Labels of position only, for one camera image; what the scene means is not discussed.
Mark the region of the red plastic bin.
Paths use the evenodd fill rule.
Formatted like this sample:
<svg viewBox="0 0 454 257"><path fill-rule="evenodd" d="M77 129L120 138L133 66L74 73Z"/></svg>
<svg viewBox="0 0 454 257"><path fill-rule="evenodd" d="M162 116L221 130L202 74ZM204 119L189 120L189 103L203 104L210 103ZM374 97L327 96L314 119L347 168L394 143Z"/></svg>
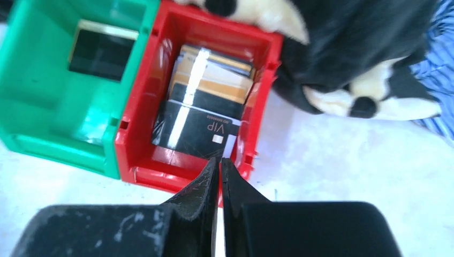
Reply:
<svg viewBox="0 0 454 257"><path fill-rule="evenodd" d="M249 179L282 42L163 1L115 139L121 179L176 193L219 157Z"/></svg>

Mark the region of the black credit card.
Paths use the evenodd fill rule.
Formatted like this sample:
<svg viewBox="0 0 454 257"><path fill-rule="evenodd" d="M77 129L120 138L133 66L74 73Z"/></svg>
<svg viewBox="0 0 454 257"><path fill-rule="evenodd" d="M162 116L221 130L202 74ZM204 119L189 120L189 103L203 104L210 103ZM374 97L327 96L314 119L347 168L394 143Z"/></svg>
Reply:
<svg viewBox="0 0 454 257"><path fill-rule="evenodd" d="M78 22L68 69L121 81L138 31L81 19Z"/></svg>

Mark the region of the green plastic bin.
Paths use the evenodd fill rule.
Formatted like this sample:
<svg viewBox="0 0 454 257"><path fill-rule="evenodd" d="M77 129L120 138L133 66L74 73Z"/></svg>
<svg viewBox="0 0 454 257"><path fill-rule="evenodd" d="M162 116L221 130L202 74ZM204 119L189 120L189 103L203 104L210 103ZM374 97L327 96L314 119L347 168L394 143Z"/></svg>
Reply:
<svg viewBox="0 0 454 257"><path fill-rule="evenodd" d="M114 140L159 1L1 1L1 140L9 150L119 179ZM121 81L72 72L79 20L139 32Z"/></svg>

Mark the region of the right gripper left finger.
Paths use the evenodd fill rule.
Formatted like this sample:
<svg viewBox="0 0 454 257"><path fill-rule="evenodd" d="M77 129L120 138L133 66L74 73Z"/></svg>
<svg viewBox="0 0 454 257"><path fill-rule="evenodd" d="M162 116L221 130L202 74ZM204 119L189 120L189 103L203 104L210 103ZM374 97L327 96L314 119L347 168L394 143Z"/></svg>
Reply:
<svg viewBox="0 0 454 257"><path fill-rule="evenodd" d="M158 205L53 205L27 224L13 256L214 256L217 159Z"/></svg>

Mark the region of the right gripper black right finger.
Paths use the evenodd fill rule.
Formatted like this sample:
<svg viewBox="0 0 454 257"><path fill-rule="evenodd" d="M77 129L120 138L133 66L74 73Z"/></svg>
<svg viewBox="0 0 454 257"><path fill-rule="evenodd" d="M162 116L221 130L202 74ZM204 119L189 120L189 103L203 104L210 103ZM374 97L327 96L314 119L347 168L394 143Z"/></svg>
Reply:
<svg viewBox="0 0 454 257"><path fill-rule="evenodd" d="M226 256L401 256L371 203L273 202L230 159L221 173Z"/></svg>

